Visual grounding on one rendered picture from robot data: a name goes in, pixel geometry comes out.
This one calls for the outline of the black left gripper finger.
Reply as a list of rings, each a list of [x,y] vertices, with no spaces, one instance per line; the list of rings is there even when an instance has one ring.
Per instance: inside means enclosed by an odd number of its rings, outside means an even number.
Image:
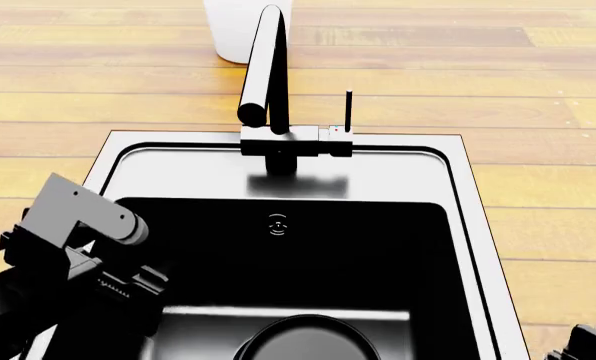
[[[128,276],[108,275],[108,286],[120,299],[121,319],[132,332],[150,337],[158,329],[169,278],[151,266]]]
[[[102,260],[98,257],[91,257],[85,248],[71,248],[67,246],[65,251],[70,262],[67,277],[69,281],[76,281],[90,275],[102,264]]]

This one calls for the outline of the black round pan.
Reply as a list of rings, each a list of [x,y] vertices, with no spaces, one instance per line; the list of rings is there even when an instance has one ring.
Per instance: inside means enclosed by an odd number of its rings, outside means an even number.
[[[265,326],[233,360],[381,360],[354,326],[316,314],[285,317]]]

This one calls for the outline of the stainless steel sink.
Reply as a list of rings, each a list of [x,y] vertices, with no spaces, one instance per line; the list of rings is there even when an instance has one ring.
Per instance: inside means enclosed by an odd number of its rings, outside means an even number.
[[[140,360],[233,360],[285,317],[354,326],[381,360],[530,360],[456,135],[353,134],[269,176],[240,132],[113,131],[83,188],[142,218],[169,285]]]

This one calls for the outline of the black chrome faucet spout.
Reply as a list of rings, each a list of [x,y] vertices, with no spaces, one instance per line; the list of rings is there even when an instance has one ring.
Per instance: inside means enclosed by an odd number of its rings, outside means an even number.
[[[241,154],[264,158],[269,176],[295,176],[298,158],[320,155],[320,128],[290,124],[287,36],[277,5],[261,12],[237,117]]]

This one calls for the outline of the white cylindrical container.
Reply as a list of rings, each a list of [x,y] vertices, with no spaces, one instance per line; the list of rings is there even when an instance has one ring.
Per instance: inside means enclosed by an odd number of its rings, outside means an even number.
[[[203,0],[218,56],[228,62],[247,64],[263,9],[277,5],[289,33],[292,3],[293,0]]]

